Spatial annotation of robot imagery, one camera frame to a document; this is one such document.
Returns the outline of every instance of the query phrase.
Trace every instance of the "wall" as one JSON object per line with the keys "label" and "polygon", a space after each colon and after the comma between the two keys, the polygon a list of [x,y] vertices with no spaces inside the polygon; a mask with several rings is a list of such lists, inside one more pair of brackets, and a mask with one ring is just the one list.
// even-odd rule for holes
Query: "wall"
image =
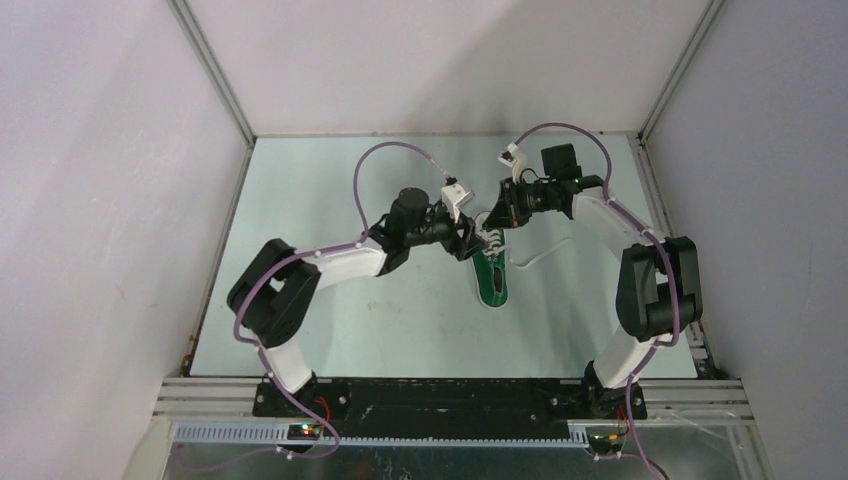
{"label": "wall", "polygon": [[245,147],[166,2],[0,12],[0,477],[119,478]]}
{"label": "wall", "polygon": [[707,0],[190,3],[271,135],[636,130]]}
{"label": "wall", "polygon": [[779,479],[844,478],[848,3],[728,2],[650,149]]}

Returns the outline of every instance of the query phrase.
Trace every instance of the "cable connector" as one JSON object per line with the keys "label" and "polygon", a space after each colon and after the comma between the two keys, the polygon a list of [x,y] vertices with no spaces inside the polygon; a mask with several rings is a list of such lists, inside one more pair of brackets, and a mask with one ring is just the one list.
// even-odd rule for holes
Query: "cable connector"
{"label": "cable connector", "polygon": [[512,169],[512,181],[518,183],[521,172],[527,166],[527,155],[518,148],[518,145],[514,143],[507,145],[506,151],[501,153],[498,161]]}
{"label": "cable connector", "polygon": [[454,223],[459,223],[460,209],[474,198],[474,192],[469,188],[465,188],[462,183],[454,181],[442,187],[441,198]]}

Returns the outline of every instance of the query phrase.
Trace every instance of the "white table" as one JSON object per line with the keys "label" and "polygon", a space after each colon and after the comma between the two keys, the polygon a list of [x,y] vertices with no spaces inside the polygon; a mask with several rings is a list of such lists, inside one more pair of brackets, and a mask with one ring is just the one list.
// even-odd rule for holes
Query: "white table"
{"label": "white table", "polygon": [[[192,375],[261,375],[256,354],[232,337],[226,296],[262,245],[282,238],[299,249],[350,242],[361,231],[353,204],[353,168],[385,140],[429,151],[476,197],[466,213],[489,210],[509,169],[496,157],[514,135],[346,138],[261,138],[212,292]],[[604,135],[614,164],[615,195],[650,219],[625,135]],[[584,174],[603,176],[598,148],[576,135],[536,135],[522,143],[530,167],[542,174],[539,151],[574,143]],[[404,187],[431,199],[442,186],[422,157],[396,147],[363,167],[363,206],[373,224]],[[564,237],[573,240],[526,269],[507,267],[509,301],[499,310],[477,300],[471,262],[459,263],[440,245],[412,250],[397,271],[319,292],[298,332],[319,375],[377,377],[579,377],[618,325],[614,299],[619,264],[596,237],[561,213],[534,215],[507,244],[517,263]],[[686,342],[661,349],[645,377],[695,377]]]}

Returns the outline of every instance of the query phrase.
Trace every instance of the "shoe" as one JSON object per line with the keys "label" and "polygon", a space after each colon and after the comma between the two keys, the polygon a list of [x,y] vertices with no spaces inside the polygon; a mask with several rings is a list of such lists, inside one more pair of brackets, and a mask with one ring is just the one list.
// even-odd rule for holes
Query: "shoe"
{"label": "shoe", "polygon": [[485,231],[483,222],[489,212],[483,212],[474,219],[474,233],[489,244],[485,250],[471,257],[474,274],[477,278],[477,298],[489,308],[500,308],[506,303],[506,241],[502,229]]}

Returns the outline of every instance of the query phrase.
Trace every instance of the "gray wall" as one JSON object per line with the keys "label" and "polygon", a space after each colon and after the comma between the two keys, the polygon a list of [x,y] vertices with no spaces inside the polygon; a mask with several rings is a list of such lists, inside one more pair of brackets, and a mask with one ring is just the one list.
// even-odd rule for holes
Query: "gray wall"
{"label": "gray wall", "polygon": [[120,478],[245,147],[163,0],[0,7],[0,478]]}
{"label": "gray wall", "polygon": [[845,478],[848,2],[728,2],[650,141],[780,479]]}

